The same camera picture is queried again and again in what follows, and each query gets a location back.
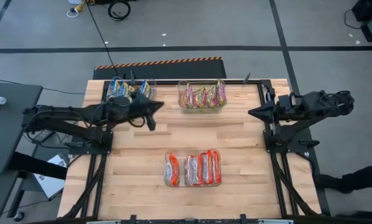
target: clear plastic container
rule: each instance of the clear plastic container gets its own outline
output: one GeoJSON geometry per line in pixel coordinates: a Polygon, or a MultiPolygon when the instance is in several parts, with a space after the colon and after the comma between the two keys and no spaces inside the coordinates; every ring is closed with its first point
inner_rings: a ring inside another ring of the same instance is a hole
{"type": "Polygon", "coordinates": [[[227,104],[223,80],[178,83],[178,104],[183,113],[219,113],[227,104]]]}
{"type": "MultiPolygon", "coordinates": [[[[121,85],[125,82],[128,86],[129,92],[133,91],[134,89],[140,89],[142,91],[142,84],[143,82],[138,82],[138,85],[132,85],[130,84],[129,80],[123,80],[122,78],[119,77],[114,77],[109,84],[109,87],[107,89],[107,94],[106,94],[106,100],[112,98],[112,97],[117,97],[120,92],[121,85]]],[[[149,99],[154,100],[156,98],[157,94],[157,88],[156,88],[156,80],[150,79],[146,80],[147,84],[149,84],[150,87],[150,93],[149,93],[149,99]]]]}
{"type": "Polygon", "coordinates": [[[169,187],[219,186],[222,183],[219,151],[167,151],[164,182],[169,187]]]}

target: chip bag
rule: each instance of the chip bag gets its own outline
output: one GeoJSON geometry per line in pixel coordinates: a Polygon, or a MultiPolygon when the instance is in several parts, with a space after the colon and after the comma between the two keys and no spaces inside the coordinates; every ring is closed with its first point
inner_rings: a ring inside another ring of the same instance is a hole
{"type": "Polygon", "coordinates": [[[193,108],[192,86],[187,84],[187,89],[179,93],[179,105],[183,108],[193,108]]]}
{"type": "Polygon", "coordinates": [[[128,87],[128,90],[129,90],[129,92],[130,92],[130,93],[133,93],[133,92],[135,92],[135,88],[134,88],[134,87],[132,87],[132,86],[129,86],[129,87],[128,87]]]}
{"type": "Polygon", "coordinates": [[[214,150],[213,151],[213,182],[216,184],[222,183],[222,175],[221,175],[221,158],[219,152],[214,150]]]}
{"type": "Polygon", "coordinates": [[[218,98],[216,97],[218,95],[218,86],[212,87],[210,91],[207,93],[207,107],[208,108],[217,108],[219,107],[219,101],[218,98]]]}
{"type": "Polygon", "coordinates": [[[205,88],[201,88],[192,93],[193,95],[193,107],[194,108],[205,108],[207,104],[207,91],[205,88]]]}
{"type": "Polygon", "coordinates": [[[147,80],[144,80],[142,83],[142,93],[146,98],[150,99],[151,88],[150,85],[147,83],[147,80]]]}
{"type": "Polygon", "coordinates": [[[165,182],[169,186],[179,185],[179,163],[177,158],[171,153],[165,168],[165,182]]]}
{"type": "Polygon", "coordinates": [[[109,88],[107,89],[106,100],[110,100],[117,96],[120,84],[117,80],[112,79],[109,84],[109,88]]]}
{"type": "Polygon", "coordinates": [[[130,96],[130,92],[129,92],[129,85],[128,83],[122,81],[121,82],[121,87],[119,88],[118,90],[118,94],[117,96],[125,96],[125,97],[129,97],[130,96]]]}
{"type": "Polygon", "coordinates": [[[188,156],[185,163],[185,183],[191,186],[203,184],[202,155],[188,156]]]}
{"type": "Polygon", "coordinates": [[[225,92],[225,84],[223,83],[222,80],[218,80],[218,83],[216,84],[216,86],[218,88],[218,93],[217,93],[216,98],[219,101],[219,105],[220,106],[225,106],[226,103],[227,103],[226,92],[225,92]]]}
{"type": "Polygon", "coordinates": [[[208,150],[202,154],[203,159],[203,182],[204,184],[213,183],[213,162],[212,162],[212,152],[208,150]]]}

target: wooden table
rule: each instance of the wooden table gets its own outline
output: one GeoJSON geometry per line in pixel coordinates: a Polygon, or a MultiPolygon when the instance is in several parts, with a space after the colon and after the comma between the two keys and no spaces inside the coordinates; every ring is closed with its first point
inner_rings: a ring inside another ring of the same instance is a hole
{"type": "MultiPolygon", "coordinates": [[[[276,95],[290,92],[286,79],[271,80],[276,95]]],[[[83,106],[100,103],[104,81],[89,81],[83,106]]],[[[227,85],[228,104],[219,114],[182,114],[176,85],[157,86],[165,105],[154,115],[156,130],[116,126],[105,170],[99,219],[279,218],[274,175],[266,152],[264,123],[247,114],[261,106],[256,85],[227,85]],[[165,152],[207,150],[221,154],[223,182],[217,187],[168,187],[165,152]]],[[[320,213],[309,163],[288,155],[294,187],[320,213]]],[[[69,168],[58,216],[66,214],[85,188],[90,156],[69,168]]],[[[285,187],[287,211],[291,213],[285,187]]],[[[90,197],[92,214],[95,193],[90,197]]]]}

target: white paper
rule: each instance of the white paper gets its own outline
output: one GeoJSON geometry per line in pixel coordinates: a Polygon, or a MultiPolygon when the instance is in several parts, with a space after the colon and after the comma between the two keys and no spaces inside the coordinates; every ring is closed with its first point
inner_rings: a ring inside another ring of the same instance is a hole
{"type": "MultiPolygon", "coordinates": [[[[48,160],[48,162],[62,167],[67,167],[66,162],[59,155],[54,156],[53,158],[48,160]]],[[[62,190],[64,188],[64,180],[56,179],[53,177],[46,177],[40,174],[34,174],[34,176],[48,198],[53,197],[59,190],[62,190]]]]}

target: person's leg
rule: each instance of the person's leg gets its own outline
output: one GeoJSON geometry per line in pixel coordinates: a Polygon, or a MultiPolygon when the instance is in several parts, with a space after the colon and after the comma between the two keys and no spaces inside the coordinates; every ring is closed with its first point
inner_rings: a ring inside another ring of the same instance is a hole
{"type": "Polygon", "coordinates": [[[353,190],[372,187],[372,166],[346,174],[341,179],[329,175],[316,175],[314,181],[316,187],[331,188],[348,194],[353,190]]]}
{"type": "Polygon", "coordinates": [[[372,166],[342,176],[341,188],[344,190],[360,190],[372,187],[372,166]]]}

